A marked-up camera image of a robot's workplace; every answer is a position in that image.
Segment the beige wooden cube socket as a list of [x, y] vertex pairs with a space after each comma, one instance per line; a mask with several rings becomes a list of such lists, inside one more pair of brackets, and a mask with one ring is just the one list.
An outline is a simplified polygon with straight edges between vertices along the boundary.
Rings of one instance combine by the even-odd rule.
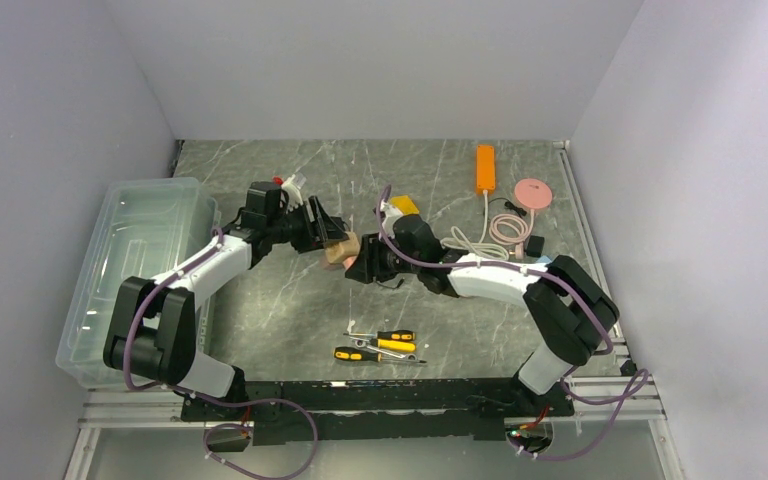
[[342, 261], [360, 254], [360, 242], [355, 232], [348, 232], [345, 240], [328, 245], [324, 249], [325, 258], [332, 264], [342, 266]]

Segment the black adapter with cable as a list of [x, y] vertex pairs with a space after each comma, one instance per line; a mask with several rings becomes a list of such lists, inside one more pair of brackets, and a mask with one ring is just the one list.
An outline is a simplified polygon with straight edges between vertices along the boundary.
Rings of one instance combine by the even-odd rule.
[[374, 280], [376, 285], [389, 290], [398, 290], [405, 284], [405, 282], [405, 275], [399, 273], [392, 275], [378, 275]]

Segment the yellow cube socket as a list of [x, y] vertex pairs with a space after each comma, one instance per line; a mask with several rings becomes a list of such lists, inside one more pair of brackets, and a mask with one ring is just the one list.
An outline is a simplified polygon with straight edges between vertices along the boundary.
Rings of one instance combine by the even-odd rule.
[[389, 199], [389, 203], [404, 215], [419, 213], [418, 206], [408, 195], [393, 196]]

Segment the round pink power socket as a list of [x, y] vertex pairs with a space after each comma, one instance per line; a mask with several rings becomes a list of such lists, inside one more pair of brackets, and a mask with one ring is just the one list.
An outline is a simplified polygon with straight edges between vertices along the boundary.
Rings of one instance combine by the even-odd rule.
[[529, 211], [542, 211], [553, 201], [553, 191], [543, 181], [535, 178], [519, 180], [513, 190], [516, 203]]

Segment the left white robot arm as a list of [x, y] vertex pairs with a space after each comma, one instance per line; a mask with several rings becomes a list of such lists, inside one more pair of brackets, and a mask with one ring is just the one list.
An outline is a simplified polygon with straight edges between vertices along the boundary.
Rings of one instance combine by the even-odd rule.
[[207, 401], [224, 420], [247, 406], [245, 373], [198, 347], [199, 312], [230, 280], [254, 268], [276, 245], [298, 253], [348, 239], [347, 224], [292, 181], [252, 183], [245, 202], [207, 245], [152, 278], [121, 284], [102, 351], [104, 364], [131, 391], [165, 386]]

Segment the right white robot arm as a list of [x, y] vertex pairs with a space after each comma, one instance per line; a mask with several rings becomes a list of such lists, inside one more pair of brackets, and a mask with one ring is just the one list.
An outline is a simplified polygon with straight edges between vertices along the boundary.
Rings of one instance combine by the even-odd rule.
[[444, 246], [415, 214], [358, 243], [345, 269], [350, 280], [371, 284], [413, 274], [438, 295], [483, 298], [528, 311], [541, 341], [517, 370], [510, 391], [513, 406], [524, 415], [545, 407], [565, 375], [613, 350], [608, 331], [619, 320], [619, 309], [567, 255], [531, 264], [485, 259]]

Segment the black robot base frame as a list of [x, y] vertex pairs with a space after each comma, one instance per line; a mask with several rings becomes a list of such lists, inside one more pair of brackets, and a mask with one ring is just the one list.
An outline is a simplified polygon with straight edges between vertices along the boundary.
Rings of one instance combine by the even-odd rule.
[[185, 423], [248, 419], [256, 446], [325, 441], [470, 437], [494, 441], [517, 419], [570, 417], [561, 384], [537, 395], [510, 377], [408, 380], [248, 381], [224, 407], [186, 399]]

